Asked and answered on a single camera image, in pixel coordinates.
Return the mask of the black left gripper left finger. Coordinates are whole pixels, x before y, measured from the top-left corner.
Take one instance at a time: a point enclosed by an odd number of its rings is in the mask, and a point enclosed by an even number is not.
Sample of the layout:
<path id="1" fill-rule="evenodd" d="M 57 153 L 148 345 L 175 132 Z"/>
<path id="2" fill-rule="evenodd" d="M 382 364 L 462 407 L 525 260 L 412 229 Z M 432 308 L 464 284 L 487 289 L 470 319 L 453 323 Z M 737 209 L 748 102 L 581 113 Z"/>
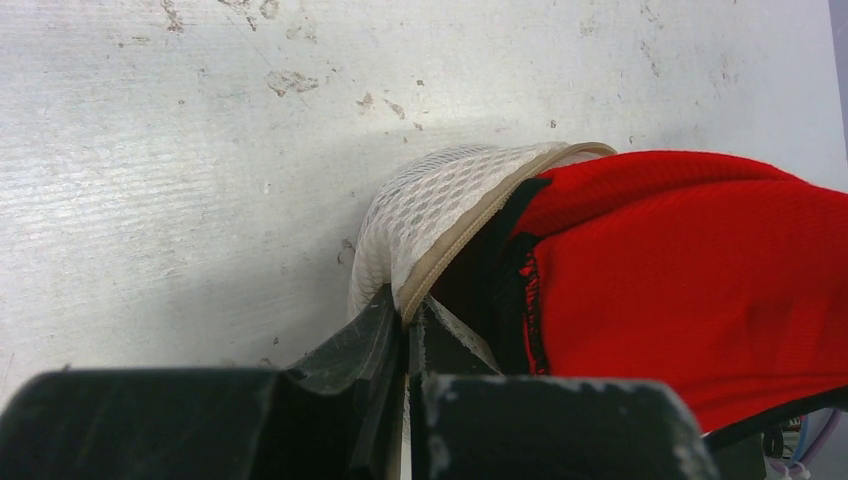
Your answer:
<path id="1" fill-rule="evenodd" d="M 63 370 L 1 416 L 5 479 L 396 479 L 404 344 L 391 290 L 285 368 Z"/>

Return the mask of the white mesh bag beige trim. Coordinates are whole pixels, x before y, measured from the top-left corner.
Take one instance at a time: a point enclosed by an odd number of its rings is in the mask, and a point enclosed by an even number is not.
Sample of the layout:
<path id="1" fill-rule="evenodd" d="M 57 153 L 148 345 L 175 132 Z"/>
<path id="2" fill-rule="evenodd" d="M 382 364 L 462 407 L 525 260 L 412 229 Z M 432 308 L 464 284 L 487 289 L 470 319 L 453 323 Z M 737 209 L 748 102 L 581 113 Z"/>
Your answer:
<path id="1" fill-rule="evenodd" d="M 550 373 L 543 343 L 536 201 L 553 189 L 549 172 L 609 157 L 604 143 L 543 142 L 520 147 L 466 144 L 427 154 L 377 192 L 361 223 L 347 294 L 359 315 L 382 287 L 410 323 L 450 265 L 480 248 L 467 287 L 481 327 L 452 319 L 460 341 L 486 352 L 502 372 Z"/>

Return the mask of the red bra black trim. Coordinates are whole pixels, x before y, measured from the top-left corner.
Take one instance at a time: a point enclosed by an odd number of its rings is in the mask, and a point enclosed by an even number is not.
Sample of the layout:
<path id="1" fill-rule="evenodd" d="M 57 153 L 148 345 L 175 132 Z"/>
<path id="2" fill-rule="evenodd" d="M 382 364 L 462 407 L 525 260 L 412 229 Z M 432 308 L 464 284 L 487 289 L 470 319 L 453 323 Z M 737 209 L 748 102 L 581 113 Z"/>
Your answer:
<path id="1" fill-rule="evenodd" d="M 521 182 L 433 297 L 508 375 L 671 387 L 713 448 L 847 406 L 847 196 L 693 151 Z"/>

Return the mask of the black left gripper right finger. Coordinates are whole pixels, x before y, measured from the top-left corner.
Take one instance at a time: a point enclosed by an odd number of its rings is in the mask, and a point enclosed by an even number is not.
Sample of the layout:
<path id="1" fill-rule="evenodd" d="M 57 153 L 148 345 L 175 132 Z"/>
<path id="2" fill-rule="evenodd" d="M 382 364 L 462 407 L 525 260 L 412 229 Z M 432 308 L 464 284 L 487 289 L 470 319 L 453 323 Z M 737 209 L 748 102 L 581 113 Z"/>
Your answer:
<path id="1" fill-rule="evenodd" d="M 499 375 L 424 302 L 410 331 L 415 479 L 715 479 L 696 421 L 666 385 Z"/>

